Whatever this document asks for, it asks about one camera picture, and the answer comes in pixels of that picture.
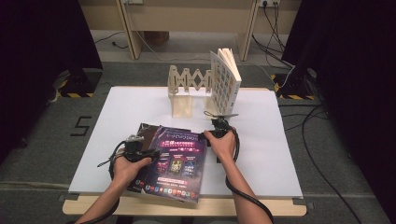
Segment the expandable book stand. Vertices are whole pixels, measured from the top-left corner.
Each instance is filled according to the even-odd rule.
[[[202,75],[199,69],[191,74],[189,68],[184,68],[179,74],[177,67],[171,65],[168,77],[168,97],[171,101],[172,117],[191,118],[193,100],[199,98],[203,98],[206,111],[214,115],[218,114],[211,98],[213,84],[211,70],[206,70],[206,73]],[[198,94],[191,95],[191,89],[195,89]]]

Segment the wall socket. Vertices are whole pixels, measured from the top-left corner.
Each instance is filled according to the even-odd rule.
[[[260,0],[260,5],[259,7],[262,7],[262,3],[266,1],[267,2],[267,7],[274,7],[274,3],[277,3],[277,5],[279,6],[280,4],[280,0]]]

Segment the table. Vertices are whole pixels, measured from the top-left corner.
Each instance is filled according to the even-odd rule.
[[[192,119],[172,119],[166,88],[113,87],[69,189],[79,196],[65,201],[64,212],[68,215],[83,214],[97,195],[106,189],[111,181],[107,168],[99,169],[96,165],[105,161],[114,146],[123,140],[123,136],[131,134],[131,130],[137,129],[140,122],[179,128],[187,125],[193,132],[212,129],[210,120],[199,112],[203,109],[202,97],[201,92],[193,97]],[[306,207],[275,94],[272,91],[241,89],[234,112],[240,115],[230,122],[238,127],[242,143],[237,164],[247,182],[274,216],[303,216]],[[265,156],[257,160],[260,153]],[[198,204],[126,192],[115,215],[235,216],[232,194],[224,184],[224,171],[215,160],[216,156],[208,150]]]
[[[144,45],[140,37],[143,31],[235,33],[241,61],[248,56],[257,0],[145,0],[143,5],[123,2],[117,0],[133,59],[139,58]]]

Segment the book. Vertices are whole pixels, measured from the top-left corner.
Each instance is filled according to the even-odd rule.
[[[210,52],[211,73],[213,77],[212,100],[219,115],[233,113],[236,96],[242,78],[236,66],[231,49],[218,49]]]
[[[160,150],[160,158],[142,168],[128,190],[198,203],[206,140],[189,130],[160,125],[149,148]]]

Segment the person's right hand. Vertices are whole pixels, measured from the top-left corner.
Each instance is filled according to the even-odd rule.
[[[213,152],[221,162],[233,159],[235,150],[235,136],[233,131],[228,131],[223,137],[216,138],[210,131],[204,131],[204,135],[209,140]]]

